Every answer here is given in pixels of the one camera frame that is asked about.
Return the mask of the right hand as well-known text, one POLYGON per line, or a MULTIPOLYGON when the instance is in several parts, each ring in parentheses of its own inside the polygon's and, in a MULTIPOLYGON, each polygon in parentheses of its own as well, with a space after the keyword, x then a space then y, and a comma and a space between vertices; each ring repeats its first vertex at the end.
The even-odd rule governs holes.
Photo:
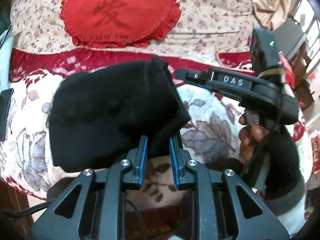
POLYGON ((240 153, 239 158, 242 164, 247 163, 252 157, 254 150, 259 146, 264 138, 269 134, 269 130, 259 124, 247 124, 246 115, 243 114, 239 123, 244 127, 239 132, 240 153))

